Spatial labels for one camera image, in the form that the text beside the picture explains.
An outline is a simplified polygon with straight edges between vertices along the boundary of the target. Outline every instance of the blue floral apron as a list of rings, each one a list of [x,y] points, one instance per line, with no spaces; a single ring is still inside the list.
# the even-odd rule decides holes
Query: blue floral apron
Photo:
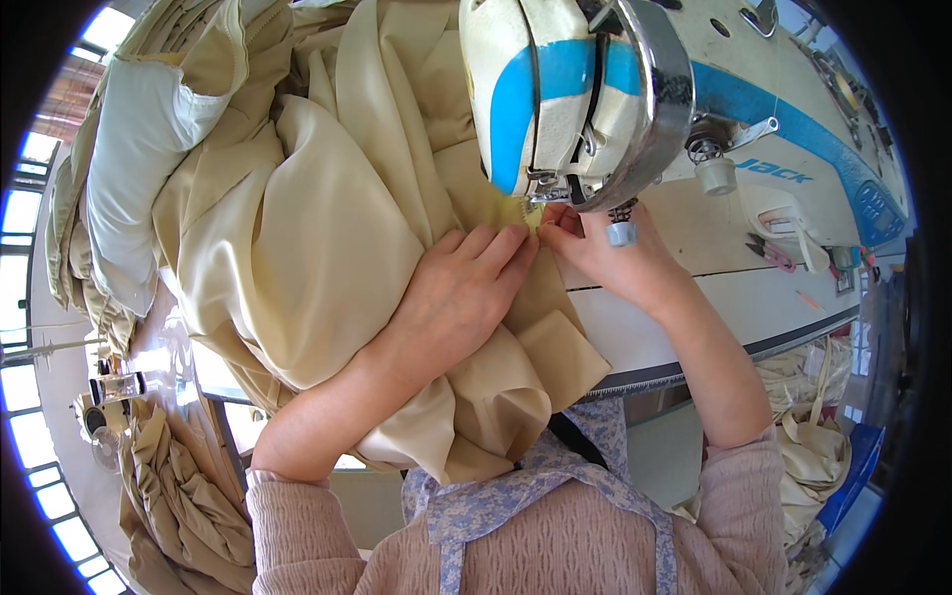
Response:
[[[613,505],[651,521],[656,531],[655,590],[677,592],[671,517],[631,484],[622,400],[576,405],[564,414],[599,449],[608,469],[589,463],[546,429],[519,461],[521,469],[485,482],[440,486],[418,467],[407,473],[404,520],[409,523],[426,512],[429,542],[440,546],[441,595],[460,590],[467,542],[496,530],[570,479],[597,488]]]

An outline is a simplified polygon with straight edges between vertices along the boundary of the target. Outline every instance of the jack logo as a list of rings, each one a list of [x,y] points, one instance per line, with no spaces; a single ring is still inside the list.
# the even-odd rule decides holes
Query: jack logo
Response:
[[[780,166],[767,163],[766,161],[761,161],[760,159],[748,159],[743,163],[737,164],[737,169],[747,169],[748,171],[756,171],[758,173],[769,173],[770,175],[783,178],[784,180],[790,180],[791,182],[796,182],[797,184],[802,184],[806,180],[813,179],[805,174],[799,173],[798,171],[794,171],[793,169],[781,168]]]

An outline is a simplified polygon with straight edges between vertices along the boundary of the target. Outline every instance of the industrial sewing machine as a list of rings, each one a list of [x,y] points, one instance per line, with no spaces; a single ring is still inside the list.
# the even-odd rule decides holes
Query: industrial sewing machine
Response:
[[[868,91],[779,29],[774,0],[464,0],[460,34],[488,179],[609,211],[614,246],[637,241],[639,192],[695,176],[814,273],[823,247],[884,244],[908,216]]]

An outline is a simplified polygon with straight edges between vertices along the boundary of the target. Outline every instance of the knit sweater sleeve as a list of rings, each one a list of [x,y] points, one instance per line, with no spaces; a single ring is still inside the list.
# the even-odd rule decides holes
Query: knit sweater sleeve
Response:
[[[698,527],[743,593],[783,591],[783,457],[774,426],[746,445],[708,449]]]
[[[299,484],[266,472],[249,482],[256,595],[353,593],[365,562],[329,482]]]

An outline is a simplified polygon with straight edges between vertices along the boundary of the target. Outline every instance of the pink scissors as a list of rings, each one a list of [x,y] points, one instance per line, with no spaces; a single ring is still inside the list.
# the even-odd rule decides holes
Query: pink scissors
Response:
[[[759,235],[754,235],[753,233],[748,233],[747,235],[754,241],[754,244],[747,244],[746,246],[765,261],[783,272],[792,273],[797,269],[797,263],[793,262],[792,258],[781,252],[779,248],[767,242]]]

